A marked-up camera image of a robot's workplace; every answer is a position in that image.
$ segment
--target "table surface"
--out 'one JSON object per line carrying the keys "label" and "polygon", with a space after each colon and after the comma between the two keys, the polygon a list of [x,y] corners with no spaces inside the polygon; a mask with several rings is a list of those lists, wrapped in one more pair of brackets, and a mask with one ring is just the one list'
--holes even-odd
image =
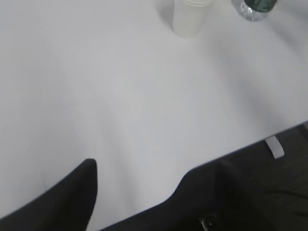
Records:
{"label": "table surface", "polygon": [[0,8],[0,217],[85,158],[90,231],[148,209],[192,168],[308,120],[304,0],[260,23],[216,0],[195,39],[168,0],[10,0]]}

